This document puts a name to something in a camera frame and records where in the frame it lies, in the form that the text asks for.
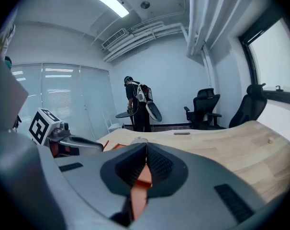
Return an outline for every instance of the pipe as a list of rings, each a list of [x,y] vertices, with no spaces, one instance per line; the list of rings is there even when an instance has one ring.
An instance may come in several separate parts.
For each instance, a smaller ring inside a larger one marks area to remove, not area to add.
[[[209,39],[209,37],[211,35],[211,32],[213,30],[213,27],[215,26],[215,23],[217,21],[217,18],[220,15],[220,12],[221,12],[221,9],[222,9],[224,1],[225,0],[218,0],[218,2],[217,2],[216,9],[215,9],[215,12],[214,12],[214,16],[212,18],[212,21],[211,21],[211,24],[210,24],[210,28],[209,28],[209,31],[207,33],[206,39],[205,39],[206,42],[208,41],[208,39]]]
[[[164,31],[166,29],[170,29],[170,28],[174,28],[174,27],[177,27],[179,26],[184,34],[184,37],[187,39],[187,32],[185,30],[185,28],[183,27],[183,25],[181,23],[175,23],[175,24],[171,24],[171,25],[166,25],[166,26],[163,26],[163,27],[160,27],[160,28],[157,28],[157,29],[154,29],[152,30],[154,33],[156,32],[161,32],[161,31]],[[116,52],[120,51],[121,49],[125,48],[126,46],[130,45],[131,43],[143,38],[143,37],[146,37],[148,35],[150,35],[152,32],[149,31],[149,32],[146,32],[146,33],[143,33],[139,36],[136,36],[134,37],[133,39],[129,40],[128,42],[122,44],[121,46],[119,46],[118,48],[114,49],[111,53],[109,53],[104,59],[103,61],[106,61],[106,59],[108,59],[109,57],[111,57],[112,55],[114,55]]]
[[[141,31],[140,33],[136,33],[136,34],[134,34],[134,35],[135,35],[135,36],[139,36],[139,35],[142,35],[143,33],[150,32],[150,30],[154,30],[154,29],[160,28],[160,27],[162,27],[162,26],[164,26],[164,25],[156,25],[156,26],[154,26],[154,27],[151,27],[151,28],[149,28],[149,29],[146,29],[146,30],[144,30],[144,31]]]
[[[115,55],[111,56],[109,59],[106,60],[106,62],[110,62],[112,60],[114,60],[115,58],[121,56],[122,54],[128,52],[129,50],[137,47],[137,46],[140,46],[144,43],[147,43],[151,40],[154,40],[156,38],[159,38],[159,37],[162,37],[162,36],[166,36],[166,35],[171,35],[171,34],[176,34],[176,33],[180,33],[182,32],[181,29],[172,29],[172,30],[168,30],[166,32],[160,32],[160,33],[157,33],[156,36],[154,37],[152,34],[146,38],[143,38],[141,40],[138,40],[137,42],[134,42],[133,44],[130,44],[128,47],[126,48],[123,48],[122,50],[118,51]]]
[[[112,52],[114,49],[116,49],[117,47],[119,47],[120,45],[122,45],[123,43],[128,42],[129,40],[133,39],[134,35],[130,34],[129,36],[123,38],[121,41],[119,41],[118,43],[114,44],[112,47],[108,48],[108,50],[110,52]]]
[[[204,39],[206,37],[206,15],[209,7],[210,0],[203,0],[204,6],[202,9],[201,19],[198,21],[198,26],[196,28],[196,33],[198,34],[198,38],[196,39],[195,45],[192,48],[191,55],[194,53],[198,54],[203,46]]]
[[[230,14],[228,20],[226,21],[225,25],[223,25],[222,30],[221,30],[220,33],[218,34],[217,38],[216,38],[215,41],[213,42],[213,44],[212,44],[212,46],[210,47],[210,49],[213,48],[214,44],[217,42],[217,40],[219,39],[219,37],[223,34],[225,28],[227,27],[228,23],[229,23],[230,20],[232,19],[232,16],[233,16],[234,12],[236,11],[237,7],[239,6],[240,2],[241,2],[241,0],[237,0],[237,1],[236,1],[235,5],[234,5],[234,8],[233,8],[233,10],[231,11],[231,14]]]
[[[152,24],[143,26],[140,29],[134,30],[134,31],[132,31],[132,33],[133,34],[139,33],[139,32],[141,32],[141,31],[143,31],[143,30],[145,30],[147,28],[154,27],[155,25],[164,25],[164,23],[162,21],[159,21],[159,22],[156,22],[156,23],[152,23]]]
[[[196,0],[190,0],[190,24],[189,24],[189,36],[187,40],[187,52],[186,56],[190,56],[190,52],[192,50],[192,47],[194,45],[194,38],[196,34],[196,11],[195,11],[195,1]]]
[[[112,26],[115,22],[117,22],[119,19],[121,19],[121,17],[116,18],[114,21],[112,21],[105,29],[102,30],[101,33],[99,33],[97,35],[97,37],[95,37],[94,42],[110,27]]]
[[[161,15],[161,16],[158,16],[158,17],[143,21],[143,22],[141,22],[141,23],[129,28],[129,31],[133,30],[134,28],[139,27],[140,25],[143,25],[143,24],[146,24],[146,23],[150,23],[151,21],[159,20],[159,19],[162,19],[162,18],[165,18],[165,17],[169,17],[169,16],[182,15],[182,14],[185,13],[185,10],[186,10],[186,0],[183,0],[183,11],[175,12],[175,13],[169,13],[169,14],[164,14],[164,15]]]
[[[197,1],[197,11],[196,14],[199,16],[195,16],[194,9],[195,9],[195,0],[190,0],[190,7],[192,8],[192,21],[190,19],[190,24],[189,26],[192,27],[191,35],[190,35],[190,30],[189,30],[189,41],[188,41],[188,46],[187,46],[187,52],[186,55],[189,57],[190,55],[194,54],[194,51],[198,51],[200,48],[201,40],[204,39],[205,35],[202,35],[204,33],[204,28],[205,28],[205,19],[207,15],[207,10],[209,6],[209,1],[210,0],[196,0]]]
[[[145,29],[144,31],[141,31],[141,32],[139,32],[139,33],[136,33],[136,34],[130,34],[129,36],[123,38],[121,41],[119,41],[118,43],[116,43],[115,45],[113,45],[112,47],[107,48],[107,49],[108,49],[110,52],[112,52],[114,49],[116,49],[116,48],[119,47],[120,45],[124,44],[125,42],[127,42],[127,41],[133,39],[134,37],[139,36],[139,35],[141,35],[141,34],[143,34],[143,33],[145,33],[145,32],[149,32],[151,29],[159,28],[159,27],[162,27],[162,26],[163,26],[163,25],[160,24],[160,25],[156,25],[156,26],[154,26],[154,27],[152,27],[152,28]]]

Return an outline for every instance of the person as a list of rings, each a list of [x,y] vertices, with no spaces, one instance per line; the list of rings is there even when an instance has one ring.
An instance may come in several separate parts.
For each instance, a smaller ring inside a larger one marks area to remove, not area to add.
[[[128,99],[128,111],[134,114],[134,130],[138,132],[151,132],[146,103],[139,102],[136,97],[137,87],[140,82],[134,81],[132,77],[127,76],[124,78],[124,83]]]

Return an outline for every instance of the ceiling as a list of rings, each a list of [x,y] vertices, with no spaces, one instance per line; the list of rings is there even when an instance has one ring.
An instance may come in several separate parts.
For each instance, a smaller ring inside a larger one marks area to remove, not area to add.
[[[189,24],[189,0],[122,0],[129,15],[120,18],[99,0],[23,0],[19,4],[17,22],[43,22],[67,27],[106,40],[121,28],[171,13],[162,19],[166,24]],[[142,9],[142,1],[150,2]]]

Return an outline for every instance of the curved desk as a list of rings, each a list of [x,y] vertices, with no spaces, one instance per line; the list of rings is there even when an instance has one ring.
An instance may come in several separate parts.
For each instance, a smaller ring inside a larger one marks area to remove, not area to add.
[[[190,135],[174,135],[182,132]],[[136,137],[215,160],[249,183],[267,202],[290,185],[290,142],[257,121],[214,131],[140,133],[117,129],[98,142],[106,144],[109,140],[107,151],[118,143],[129,145]]]

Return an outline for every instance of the orange object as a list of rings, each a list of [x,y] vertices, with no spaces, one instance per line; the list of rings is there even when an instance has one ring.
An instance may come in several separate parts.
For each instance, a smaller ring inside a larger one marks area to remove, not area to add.
[[[122,145],[122,144],[119,144],[117,143],[112,149],[118,149],[118,148],[123,148],[125,147],[126,145]]]
[[[107,140],[106,144],[103,146],[103,149],[105,149],[105,147],[108,145],[109,140]]]
[[[122,147],[125,147],[125,145],[118,143],[112,149],[118,149]],[[151,188],[151,186],[151,173],[147,164],[145,164],[145,167],[143,168],[142,172],[137,178],[137,181],[135,182],[134,186],[130,191],[131,208],[134,219],[137,219],[145,209],[147,204],[147,190]]]
[[[58,143],[51,142],[49,146],[50,146],[50,150],[51,150],[53,157],[56,157],[59,153]]]

